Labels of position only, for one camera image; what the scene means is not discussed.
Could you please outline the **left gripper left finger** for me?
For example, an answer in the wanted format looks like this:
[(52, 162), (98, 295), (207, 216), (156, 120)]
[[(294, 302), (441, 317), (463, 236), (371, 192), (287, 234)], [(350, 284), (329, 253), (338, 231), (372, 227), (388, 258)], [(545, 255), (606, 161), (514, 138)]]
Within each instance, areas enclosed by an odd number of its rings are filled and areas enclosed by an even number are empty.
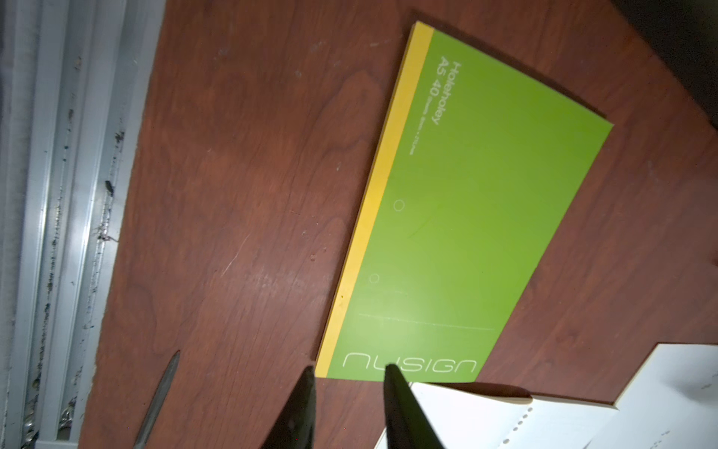
[(304, 368), (262, 449), (312, 449), (316, 424), (316, 380), (312, 366)]

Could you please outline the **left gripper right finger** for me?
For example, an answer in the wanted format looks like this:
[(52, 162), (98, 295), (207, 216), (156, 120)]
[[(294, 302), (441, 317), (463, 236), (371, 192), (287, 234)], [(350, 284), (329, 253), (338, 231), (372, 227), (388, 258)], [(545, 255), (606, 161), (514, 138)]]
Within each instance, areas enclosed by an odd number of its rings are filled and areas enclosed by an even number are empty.
[(385, 436), (389, 449), (443, 448), (409, 384), (395, 364), (385, 368), (383, 402)]

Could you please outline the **notebook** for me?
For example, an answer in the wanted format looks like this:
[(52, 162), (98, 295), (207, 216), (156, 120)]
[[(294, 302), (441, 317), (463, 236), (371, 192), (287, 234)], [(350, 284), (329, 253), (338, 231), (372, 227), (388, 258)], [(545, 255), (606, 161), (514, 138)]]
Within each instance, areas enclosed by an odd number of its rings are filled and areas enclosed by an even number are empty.
[(613, 405), (411, 388), (447, 448), (714, 448), (717, 348), (656, 346)]
[(315, 366), (477, 379), (611, 123), (422, 22), (411, 28)]

